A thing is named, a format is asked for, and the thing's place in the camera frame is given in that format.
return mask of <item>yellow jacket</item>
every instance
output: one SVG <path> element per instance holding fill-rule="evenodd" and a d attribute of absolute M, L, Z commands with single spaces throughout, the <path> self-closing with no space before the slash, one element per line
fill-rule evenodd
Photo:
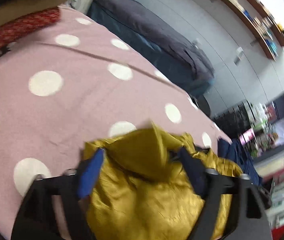
<path fill-rule="evenodd" d="M 220 174 L 239 176 L 234 162 L 194 149 L 188 133 L 168 134 L 153 124 L 129 134 L 85 143 L 84 159 L 104 147 L 106 156 L 91 194 L 87 221 L 97 240 L 186 240 L 204 204 L 168 150 L 185 146 Z M 212 239 L 221 236 L 231 195 L 222 195 Z"/>

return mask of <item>red object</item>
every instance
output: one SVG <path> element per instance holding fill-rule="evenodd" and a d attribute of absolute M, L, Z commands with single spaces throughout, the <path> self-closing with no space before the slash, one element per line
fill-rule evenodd
<path fill-rule="evenodd" d="M 0 26 L 0 48 L 60 19 L 58 7 L 22 16 Z"/>
<path fill-rule="evenodd" d="M 273 240 L 279 240 L 283 234 L 284 234 L 284 226 L 281 226 L 279 228 L 274 228 L 272 230 Z"/>

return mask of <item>gray blanket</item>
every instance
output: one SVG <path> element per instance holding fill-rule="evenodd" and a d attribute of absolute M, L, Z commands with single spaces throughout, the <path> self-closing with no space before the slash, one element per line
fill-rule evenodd
<path fill-rule="evenodd" d="M 134 0 L 95 0 L 117 19 L 145 36 L 193 71 L 194 79 L 211 80 L 214 69 L 206 54 L 170 25 Z"/>

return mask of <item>bed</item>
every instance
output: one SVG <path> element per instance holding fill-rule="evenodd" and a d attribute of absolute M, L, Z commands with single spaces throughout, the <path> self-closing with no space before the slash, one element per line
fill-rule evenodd
<path fill-rule="evenodd" d="M 147 59 L 105 27 L 60 7 L 56 24 L 0 57 L 0 237 L 10 239 L 35 174 L 76 167 L 85 141 L 145 127 L 187 131 L 217 151 L 229 138 Z"/>
<path fill-rule="evenodd" d="M 87 16 L 116 34 L 192 97 L 200 97 L 213 84 L 214 69 L 204 51 L 137 0 L 93 0 Z"/>

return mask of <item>white dot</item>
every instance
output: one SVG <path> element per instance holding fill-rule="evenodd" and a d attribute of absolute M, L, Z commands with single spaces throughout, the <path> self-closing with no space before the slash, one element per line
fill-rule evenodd
<path fill-rule="evenodd" d="M 136 129 L 137 128 L 130 122 L 119 121 L 112 125 L 109 129 L 109 137 L 123 135 Z"/>
<path fill-rule="evenodd" d="M 76 18 L 75 20 L 84 25 L 90 25 L 92 23 L 91 21 L 84 19 L 84 18 Z"/>
<path fill-rule="evenodd" d="M 26 158 L 17 163 L 14 167 L 14 184 L 21 196 L 24 196 L 31 186 L 34 177 L 43 174 L 45 178 L 52 177 L 49 169 L 39 160 Z"/>
<path fill-rule="evenodd" d="M 124 50 L 129 50 L 129 46 L 126 45 L 123 41 L 119 40 L 119 39 L 112 39 L 111 43 L 115 46 L 118 47 L 120 49 L 124 49 Z"/>
<path fill-rule="evenodd" d="M 173 104 L 165 105 L 165 113 L 173 123 L 180 123 L 182 121 L 179 109 Z"/>
<path fill-rule="evenodd" d="M 196 109 L 198 110 L 198 107 L 196 106 L 196 104 L 193 103 L 192 99 L 190 98 L 190 96 L 188 96 L 188 100 L 189 102 L 191 103 L 191 105 Z"/>
<path fill-rule="evenodd" d="M 29 90 L 40 97 L 53 95 L 61 90 L 62 86 L 63 78 L 60 74 L 49 70 L 40 71 L 29 80 Z"/>
<path fill-rule="evenodd" d="M 213 122 L 213 124 L 216 127 L 216 129 L 220 130 L 220 128 L 216 125 L 216 123 Z"/>
<path fill-rule="evenodd" d="M 133 72 L 128 66 L 111 63 L 108 65 L 107 69 L 119 79 L 130 80 L 133 78 Z"/>
<path fill-rule="evenodd" d="M 159 77 L 159 78 L 161 78 L 161 79 L 163 79 L 163 80 L 165 80 L 165 81 L 167 81 L 167 82 L 171 82 L 161 71 L 159 71 L 159 70 L 155 70 L 154 71 L 154 74 L 157 76 L 157 77 Z"/>
<path fill-rule="evenodd" d="M 74 35 L 60 34 L 55 37 L 55 42 L 66 47 L 76 47 L 80 44 L 80 39 Z"/>
<path fill-rule="evenodd" d="M 206 132 L 202 134 L 202 140 L 203 140 L 204 147 L 207 147 L 207 148 L 211 147 L 212 141 Z"/>

